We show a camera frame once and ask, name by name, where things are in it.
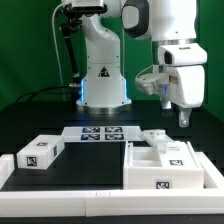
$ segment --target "green wall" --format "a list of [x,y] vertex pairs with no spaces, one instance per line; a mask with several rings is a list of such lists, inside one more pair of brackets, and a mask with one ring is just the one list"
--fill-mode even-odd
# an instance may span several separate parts
[[[0,109],[20,95],[59,85],[51,31],[51,15],[60,0],[0,0]],[[204,106],[224,121],[223,75],[223,0],[198,0],[198,41],[208,51]],[[57,19],[57,25],[65,21]],[[120,19],[105,19],[103,24],[122,36]],[[65,83],[71,82],[71,69],[61,34],[57,33]],[[85,43],[82,33],[72,37],[81,75],[86,73]],[[158,99],[138,93],[135,75],[151,64],[150,41],[136,41],[125,35],[125,77],[131,99]],[[40,96],[37,100],[62,100],[59,96]]]

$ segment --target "small white object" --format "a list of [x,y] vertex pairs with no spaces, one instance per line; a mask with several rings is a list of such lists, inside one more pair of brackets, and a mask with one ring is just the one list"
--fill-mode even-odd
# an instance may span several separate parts
[[0,157],[0,189],[8,180],[14,169],[15,167],[13,155],[2,155]]
[[39,135],[17,153],[18,168],[47,169],[64,148],[62,136]]

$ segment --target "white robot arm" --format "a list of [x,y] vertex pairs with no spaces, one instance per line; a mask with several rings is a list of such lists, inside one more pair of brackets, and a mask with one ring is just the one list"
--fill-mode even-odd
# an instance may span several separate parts
[[92,112],[110,112],[129,105],[126,81],[120,74],[120,40],[103,27],[104,17],[122,15],[124,30],[133,38],[152,40],[153,73],[138,75],[135,83],[144,94],[160,96],[164,114],[171,102],[180,108],[179,125],[187,127],[194,107],[202,104],[206,52],[195,43],[196,0],[62,0],[81,18],[87,46],[87,75],[78,106]]
[[195,43],[196,11],[196,0],[127,0],[122,13],[130,36],[152,40],[153,74],[137,76],[136,87],[159,95],[168,115],[171,102],[178,105],[180,127],[204,98],[207,53]]

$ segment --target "table surface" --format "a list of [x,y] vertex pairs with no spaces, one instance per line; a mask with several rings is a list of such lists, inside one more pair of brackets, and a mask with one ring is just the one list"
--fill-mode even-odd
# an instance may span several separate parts
[[[203,108],[193,110],[188,128],[178,126],[178,113],[164,118],[160,102],[136,101],[114,115],[77,111],[69,102],[15,103],[0,112],[0,153],[16,154],[39,134],[60,135],[68,126],[140,126],[165,129],[174,140],[190,141],[223,174],[224,124]],[[72,143],[46,171],[15,169],[2,191],[122,189],[124,143]],[[0,223],[223,223],[224,215],[123,217],[1,218]]]

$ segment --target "robot logo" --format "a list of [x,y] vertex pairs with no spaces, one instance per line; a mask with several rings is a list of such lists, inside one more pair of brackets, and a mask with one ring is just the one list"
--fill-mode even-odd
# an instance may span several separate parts
[[107,71],[105,66],[102,68],[98,77],[110,77],[109,72]]

